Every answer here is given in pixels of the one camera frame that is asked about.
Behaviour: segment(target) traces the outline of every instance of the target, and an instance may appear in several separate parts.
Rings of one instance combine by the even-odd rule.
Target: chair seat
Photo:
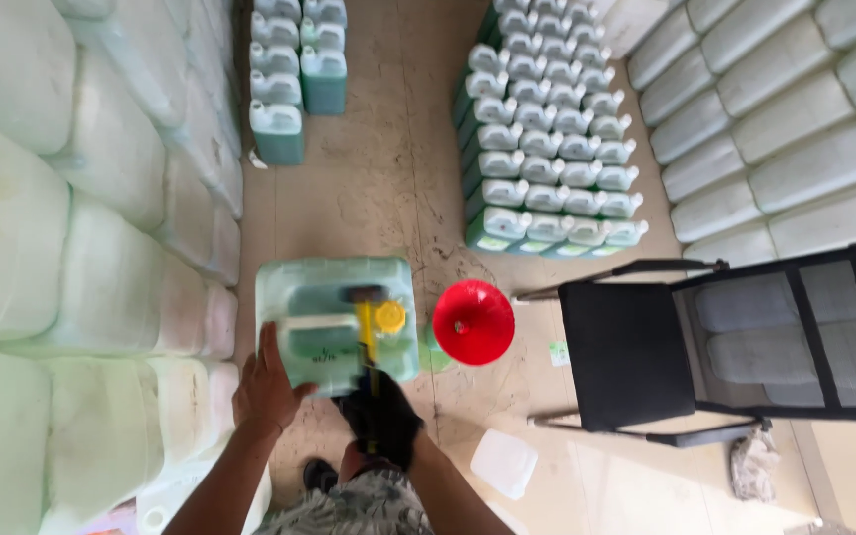
[[[613,431],[696,411],[670,286],[574,282],[558,294],[584,429]]]

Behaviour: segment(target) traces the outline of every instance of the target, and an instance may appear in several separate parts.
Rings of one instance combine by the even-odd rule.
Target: black glove
[[[333,401],[359,439],[356,444],[360,452],[370,453],[368,444],[374,441],[375,453],[407,472],[415,436],[424,422],[387,373],[371,369],[371,374],[377,381],[378,396],[372,395],[369,374],[365,374],[359,378],[356,391]]]

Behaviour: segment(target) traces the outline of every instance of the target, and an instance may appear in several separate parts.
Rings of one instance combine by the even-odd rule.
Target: chair backrest
[[[696,407],[856,420],[856,244],[671,288]]]

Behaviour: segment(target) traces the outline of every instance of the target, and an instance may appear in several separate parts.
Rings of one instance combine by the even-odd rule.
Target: dirty floor
[[[680,253],[659,167],[620,62],[613,63],[618,72],[613,89],[627,92],[621,111],[634,116],[627,137],[638,143],[631,164],[641,171],[634,190],[646,197],[636,218],[647,219],[651,226],[641,246],[601,261],[465,249],[458,150],[449,109],[455,77],[487,0],[346,4],[350,27],[345,115],[308,118],[303,165],[257,169],[244,163],[238,362],[254,346],[253,281],[259,265],[270,260],[405,257],[414,273],[418,319],[424,323],[445,287],[460,279],[482,279],[510,292],[639,257]],[[518,533],[763,535],[817,516],[788,422],[774,428],[782,452],[775,476],[777,505],[743,504],[732,498],[728,454],[721,445],[676,450],[528,428],[528,414],[571,408],[577,400],[570,367],[555,367],[549,355],[549,344],[564,339],[559,307],[521,306],[515,314],[514,342],[493,365],[443,368],[442,360],[425,358],[421,375],[404,387],[438,444],[484,500],[514,519]],[[714,422],[714,415],[697,414],[657,427]],[[470,474],[471,455],[486,428],[510,432],[539,452],[534,476],[520,500],[500,495]],[[348,426],[330,402],[304,404],[271,459],[272,507],[285,507],[300,495],[305,458],[322,456],[338,468],[349,439]]]

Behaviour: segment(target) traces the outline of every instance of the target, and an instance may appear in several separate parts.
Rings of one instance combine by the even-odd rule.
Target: black shoe
[[[303,468],[303,486],[306,490],[317,488],[328,493],[339,482],[339,472],[325,460],[314,457]]]

